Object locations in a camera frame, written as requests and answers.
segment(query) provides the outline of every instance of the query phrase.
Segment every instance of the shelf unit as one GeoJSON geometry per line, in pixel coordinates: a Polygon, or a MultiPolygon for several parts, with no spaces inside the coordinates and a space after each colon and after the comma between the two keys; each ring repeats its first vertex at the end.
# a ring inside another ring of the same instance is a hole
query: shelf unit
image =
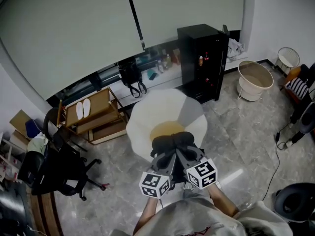
{"type": "Polygon", "coordinates": [[[76,135],[81,135],[89,143],[96,145],[126,134],[127,113],[110,88],[87,97],[91,101],[89,116],[78,120],[76,104],[65,110],[59,106],[59,116],[65,116],[61,123],[76,135]]]}

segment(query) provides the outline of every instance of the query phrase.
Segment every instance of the white laundry basket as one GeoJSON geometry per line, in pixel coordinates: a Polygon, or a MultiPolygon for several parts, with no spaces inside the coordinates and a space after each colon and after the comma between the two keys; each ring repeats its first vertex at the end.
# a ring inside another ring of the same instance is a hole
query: white laundry basket
{"type": "Polygon", "coordinates": [[[238,65],[241,77],[237,84],[239,98],[256,101],[264,90],[272,87],[274,79],[271,73],[261,64],[253,61],[242,61],[238,65]]]}

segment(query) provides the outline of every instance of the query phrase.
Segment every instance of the roller blind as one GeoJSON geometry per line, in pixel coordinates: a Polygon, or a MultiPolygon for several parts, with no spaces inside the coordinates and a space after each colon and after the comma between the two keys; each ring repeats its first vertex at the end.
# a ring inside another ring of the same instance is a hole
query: roller blind
{"type": "Polygon", "coordinates": [[[208,24],[240,30],[243,0],[133,0],[146,47],[177,39],[177,28],[208,24]]]}
{"type": "Polygon", "coordinates": [[[4,46],[44,99],[143,51],[128,0],[8,0],[0,22],[4,46]]]}

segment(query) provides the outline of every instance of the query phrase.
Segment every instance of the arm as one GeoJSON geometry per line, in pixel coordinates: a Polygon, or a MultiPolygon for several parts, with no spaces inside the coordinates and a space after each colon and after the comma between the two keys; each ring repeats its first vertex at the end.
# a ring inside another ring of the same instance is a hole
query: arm
{"type": "Polygon", "coordinates": [[[216,184],[211,184],[207,190],[216,208],[222,211],[227,216],[233,217],[239,212],[234,203],[227,197],[216,184]]]}
{"type": "Polygon", "coordinates": [[[156,214],[157,205],[158,199],[155,198],[148,199],[146,207],[144,208],[142,215],[139,218],[139,221],[136,224],[136,227],[134,228],[132,235],[135,235],[137,231],[139,231],[140,228],[143,227],[156,214]]]}

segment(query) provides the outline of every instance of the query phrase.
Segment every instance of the white box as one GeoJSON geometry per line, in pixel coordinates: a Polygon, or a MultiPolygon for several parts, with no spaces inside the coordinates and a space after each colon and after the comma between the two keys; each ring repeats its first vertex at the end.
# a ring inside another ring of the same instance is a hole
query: white box
{"type": "Polygon", "coordinates": [[[211,159],[187,169],[186,174],[189,182],[199,189],[204,189],[218,179],[218,170],[211,159]]]}
{"type": "Polygon", "coordinates": [[[143,195],[159,199],[168,191],[171,185],[167,176],[144,172],[139,187],[143,195]]]}

